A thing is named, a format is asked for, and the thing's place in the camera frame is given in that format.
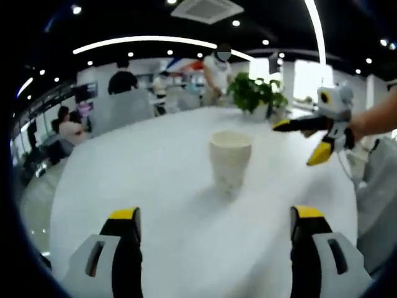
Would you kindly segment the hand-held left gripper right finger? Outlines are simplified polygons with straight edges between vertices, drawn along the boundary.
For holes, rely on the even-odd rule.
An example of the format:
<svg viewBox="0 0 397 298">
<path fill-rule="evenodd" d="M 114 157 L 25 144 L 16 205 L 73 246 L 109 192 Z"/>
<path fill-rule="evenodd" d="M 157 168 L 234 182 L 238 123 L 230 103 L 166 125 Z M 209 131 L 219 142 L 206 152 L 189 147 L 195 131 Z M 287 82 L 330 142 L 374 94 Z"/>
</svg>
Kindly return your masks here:
<svg viewBox="0 0 397 298">
<path fill-rule="evenodd" d="M 373 282 L 361 252 L 318 209 L 292 206 L 290 231 L 292 297 L 360 297 Z"/>
</svg>

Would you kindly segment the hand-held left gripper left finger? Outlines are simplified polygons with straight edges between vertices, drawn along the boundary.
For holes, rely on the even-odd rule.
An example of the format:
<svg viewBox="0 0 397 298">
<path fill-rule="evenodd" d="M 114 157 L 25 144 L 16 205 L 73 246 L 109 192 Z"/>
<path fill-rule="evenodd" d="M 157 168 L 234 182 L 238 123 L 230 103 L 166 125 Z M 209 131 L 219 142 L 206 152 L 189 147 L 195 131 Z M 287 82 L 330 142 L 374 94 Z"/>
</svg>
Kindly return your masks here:
<svg viewBox="0 0 397 298">
<path fill-rule="evenodd" d="M 142 297 L 140 245 L 140 208 L 112 212 L 71 255 L 64 289 L 71 297 Z"/>
</svg>

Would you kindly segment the person's right hand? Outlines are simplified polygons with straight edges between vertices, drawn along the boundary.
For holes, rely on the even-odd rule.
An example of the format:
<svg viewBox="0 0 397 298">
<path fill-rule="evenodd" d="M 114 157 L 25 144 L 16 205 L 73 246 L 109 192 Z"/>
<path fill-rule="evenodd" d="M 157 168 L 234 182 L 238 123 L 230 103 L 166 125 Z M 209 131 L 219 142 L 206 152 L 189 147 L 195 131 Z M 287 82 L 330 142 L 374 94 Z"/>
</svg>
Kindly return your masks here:
<svg viewBox="0 0 397 298">
<path fill-rule="evenodd" d="M 364 113 L 353 115 L 349 122 L 349 128 L 352 131 L 355 143 L 370 134 L 367 129 L 366 115 Z"/>
</svg>

